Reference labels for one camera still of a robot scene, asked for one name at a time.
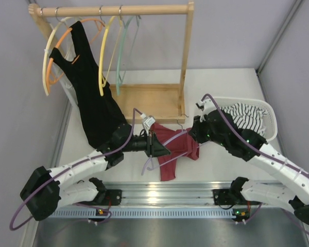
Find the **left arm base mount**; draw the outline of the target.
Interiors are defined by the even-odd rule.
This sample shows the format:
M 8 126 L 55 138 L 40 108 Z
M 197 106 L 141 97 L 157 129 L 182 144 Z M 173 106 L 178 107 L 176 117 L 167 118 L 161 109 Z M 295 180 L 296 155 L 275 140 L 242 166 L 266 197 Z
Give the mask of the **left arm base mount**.
M 107 221 L 111 217 L 111 207 L 119 206 L 122 201 L 122 190 L 120 189 L 109 189 L 106 192 L 104 199 L 101 201 L 99 207 L 104 210 L 97 209 L 96 216 L 99 218 L 91 219 L 94 222 Z

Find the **cream hanger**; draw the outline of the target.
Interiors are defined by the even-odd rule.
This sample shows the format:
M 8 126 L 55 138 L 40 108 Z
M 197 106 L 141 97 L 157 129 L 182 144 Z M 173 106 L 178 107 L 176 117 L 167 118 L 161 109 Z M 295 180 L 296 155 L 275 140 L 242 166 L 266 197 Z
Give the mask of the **cream hanger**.
M 72 87 L 71 83 L 67 81 L 64 72 L 62 71 L 62 69 L 59 68 L 59 66 L 52 63 L 52 67 L 48 68 L 50 61 L 49 55 L 52 53 L 53 48 L 59 43 L 58 41 L 54 41 L 54 38 L 56 37 L 56 32 L 60 29 L 60 26 L 62 25 L 65 25 L 68 29 L 68 20 L 72 18 L 73 17 L 69 16 L 61 19 L 58 24 L 52 29 L 52 32 L 47 40 L 47 44 L 44 49 L 42 66 L 42 83 L 46 96 L 50 94 L 50 87 L 57 82 L 60 82 L 61 85 L 67 89 L 70 89 Z

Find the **black white striped garment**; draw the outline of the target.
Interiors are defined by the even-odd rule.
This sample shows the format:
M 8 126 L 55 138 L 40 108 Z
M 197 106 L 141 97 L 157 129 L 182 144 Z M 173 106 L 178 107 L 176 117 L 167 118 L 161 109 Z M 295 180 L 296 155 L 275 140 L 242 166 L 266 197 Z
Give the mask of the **black white striped garment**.
M 223 112 L 232 116 L 233 122 L 239 129 L 249 129 L 264 136 L 266 126 L 263 118 L 269 114 L 266 109 L 244 103 L 220 108 Z

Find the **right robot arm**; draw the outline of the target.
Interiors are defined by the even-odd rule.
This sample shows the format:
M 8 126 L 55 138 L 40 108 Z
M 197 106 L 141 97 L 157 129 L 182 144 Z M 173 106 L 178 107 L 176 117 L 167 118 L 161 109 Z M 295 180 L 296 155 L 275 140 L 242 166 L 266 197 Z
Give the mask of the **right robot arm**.
M 248 178 L 236 178 L 229 188 L 234 204 L 256 201 L 292 212 L 309 225 L 309 173 L 295 165 L 252 130 L 238 129 L 231 117 L 224 120 L 218 111 L 195 116 L 190 136 L 199 144 L 207 141 L 224 147 L 229 154 L 243 159 L 272 177 L 281 187 L 257 183 Z

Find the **wooden clothes rack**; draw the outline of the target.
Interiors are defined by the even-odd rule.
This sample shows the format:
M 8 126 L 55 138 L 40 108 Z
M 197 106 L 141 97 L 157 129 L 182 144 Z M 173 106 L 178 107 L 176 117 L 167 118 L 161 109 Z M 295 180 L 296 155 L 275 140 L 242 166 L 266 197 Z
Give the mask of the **wooden clothes rack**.
M 185 15 L 185 34 L 181 71 L 168 73 L 164 70 L 136 70 L 127 76 L 127 83 L 121 86 L 122 95 L 115 99 L 128 121 L 132 121 L 132 108 L 140 108 L 152 114 L 161 124 L 173 124 L 178 117 L 185 122 L 184 85 L 190 49 L 194 2 L 184 5 L 134 5 L 104 7 L 57 7 L 41 8 L 29 4 L 28 12 L 42 32 L 44 38 L 57 42 L 47 17 L 120 17 L 122 15 Z

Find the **white perforated plastic basket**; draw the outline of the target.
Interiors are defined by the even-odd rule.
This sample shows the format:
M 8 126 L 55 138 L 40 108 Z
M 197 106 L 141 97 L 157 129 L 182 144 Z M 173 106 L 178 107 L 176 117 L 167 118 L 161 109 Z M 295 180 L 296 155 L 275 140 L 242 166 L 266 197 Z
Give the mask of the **white perforated plastic basket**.
M 214 99 L 219 107 L 229 106 L 236 103 L 244 103 L 266 109 L 269 114 L 263 118 L 266 126 L 266 131 L 263 137 L 269 142 L 276 138 L 278 132 L 277 120 L 273 108 L 267 102 L 246 98 L 215 97 Z

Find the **green hanger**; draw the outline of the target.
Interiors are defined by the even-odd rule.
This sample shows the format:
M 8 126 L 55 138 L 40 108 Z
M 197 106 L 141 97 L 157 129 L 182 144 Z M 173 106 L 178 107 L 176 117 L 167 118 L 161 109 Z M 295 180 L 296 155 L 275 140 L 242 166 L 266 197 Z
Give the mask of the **green hanger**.
M 120 44 L 119 44 L 119 51 L 118 51 L 118 57 L 117 57 L 117 67 L 116 67 L 116 77 L 115 77 L 116 93 L 117 93 L 118 96 L 121 94 L 121 86 L 123 85 L 124 78 L 125 78 L 125 75 L 126 75 L 126 70 L 124 70 L 123 73 L 121 72 L 122 66 L 123 66 L 122 55 L 123 55 L 123 51 L 124 51 L 124 46 L 125 46 L 128 28 L 129 28 L 132 20 L 136 21 L 136 32 L 135 32 L 135 35 L 134 35 L 134 38 L 133 38 L 133 41 L 132 41 L 131 48 L 129 50 L 128 59 L 130 59 L 130 57 L 131 57 L 133 47 L 134 47 L 134 44 L 135 44 L 135 40 L 136 40 L 136 37 L 138 35 L 141 17 L 139 15 L 131 16 L 128 19 L 128 21 L 124 24 L 123 35 L 122 35 L 122 38 L 121 38 L 121 41 L 120 41 Z

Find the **yellow hanger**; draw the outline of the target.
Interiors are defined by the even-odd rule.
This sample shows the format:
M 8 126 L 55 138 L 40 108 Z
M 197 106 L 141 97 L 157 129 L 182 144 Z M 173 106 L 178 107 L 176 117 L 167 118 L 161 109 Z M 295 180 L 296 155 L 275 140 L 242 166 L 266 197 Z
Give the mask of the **yellow hanger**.
M 101 43 L 99 65 L 98 65 L 98 89 L 99 89 L 100 96 L 104 95 L 104 87 L 107 84 L 107 79 L 104 79 L 104 76 L 103 76 L 104 55 L 105 55 L 105 51 L 106 51 L 107 38 L 108 38 L 108 35 L 109 35 L 109 32 L 110 32 L 111 25 L 114 22 L 114 20 L 118 21 L 119 30 L 118 30 L 118 35 L 117 35 L 115 45 L 114 45 L 114 48 L 113 48 L 113 52 L 112 52 L 112 56 L 111 56 L 111 60 L 110 60 L 110 63 L 109 63 L 107 74 L 110 72 L 112 62 L 113 62 L 113 58 L 114 58 L 114 55 L 115 55 L 115 52 L 116 52 L 116 49 L 117 49 L 118 42 L 120 40 L 121 31 L 122 31 L 122 27 L 123 27 L 123 22 L 122 22 L 121 18 L 118 17 L 117 15 L 112 16 L 110 18 L 109 22 L 107 24 L 105 24 L 105 31 L 104 31 L 104 36 L 103 36 L 102 43 Z

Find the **aluminium mounting rail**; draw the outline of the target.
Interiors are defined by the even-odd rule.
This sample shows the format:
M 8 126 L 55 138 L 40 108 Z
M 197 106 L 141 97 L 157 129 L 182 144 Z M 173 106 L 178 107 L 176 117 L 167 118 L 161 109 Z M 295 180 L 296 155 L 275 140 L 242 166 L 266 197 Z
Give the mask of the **aluminium mounting rail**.
M 75 203 L 100 205 L 102 200 L 96 199 L 98 191 L 92 188 L 93 183 L 75 184 L 60 191 L 58 207 Z M 136 204 L 192 204 L 200 199 L 213 199 L 213 190 L 219 189 L 215 183 L 105 183 L 109 189 L 122 190 L 122 200 L 136 200 Z M 246 181 L 241 185 L 232 186 L 230 191 L 242 195 L 247 201 L 256 201 L 291 210 L 294 198 L 309 205 L 309 185 L 297 184 L 291 188 L 267 185 L 255 181 Z

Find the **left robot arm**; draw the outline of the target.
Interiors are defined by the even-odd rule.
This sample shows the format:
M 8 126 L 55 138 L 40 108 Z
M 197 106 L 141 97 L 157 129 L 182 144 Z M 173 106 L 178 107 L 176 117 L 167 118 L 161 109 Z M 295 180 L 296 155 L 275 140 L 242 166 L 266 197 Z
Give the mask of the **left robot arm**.
M 68 205 L 101 204 L 106 199 L 107 189 L 93 174 L 113 168 L 124 159 L 126 152 L 142 151 L 148 157 L 170 154 L 155 132 L 133 135 L 132 126 L 122 124 L 107 142 L 89 155 L 60 167 L 35 169 L 20 197 L 36 221 L 42 221 Z

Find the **black tank top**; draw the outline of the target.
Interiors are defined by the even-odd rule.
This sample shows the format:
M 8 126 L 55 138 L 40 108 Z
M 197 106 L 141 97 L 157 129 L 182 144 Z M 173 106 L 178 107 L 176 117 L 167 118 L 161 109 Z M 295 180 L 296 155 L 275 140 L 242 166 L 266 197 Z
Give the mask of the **black tank top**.
M 54 48 L 50 57 L 65 73 L 72 84 L 76 96 L 83 130 L 88 143 L 94 149 L 108 142 L 113 132 L 127 121 L 118 104 L 113 99 L 110 84 L 104 87 L 104 95 L 98 89 L 98 65 L 88 43 L 87 35 L 80 21 L 71 26 L 72 40 L 76 55 L 72 63 Z

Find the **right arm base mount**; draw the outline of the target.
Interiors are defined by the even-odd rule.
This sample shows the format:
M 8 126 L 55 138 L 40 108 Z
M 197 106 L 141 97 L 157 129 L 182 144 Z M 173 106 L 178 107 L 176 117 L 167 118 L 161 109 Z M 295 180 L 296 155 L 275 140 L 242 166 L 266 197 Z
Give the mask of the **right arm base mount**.
M 242 195 L 234 195 L 230 189 L 214 189 L 214 204 L 224 210 L 232 210 L 235 224 L 246 224 L 261 209 L 262 204 L 256 201 L 247 201 Z

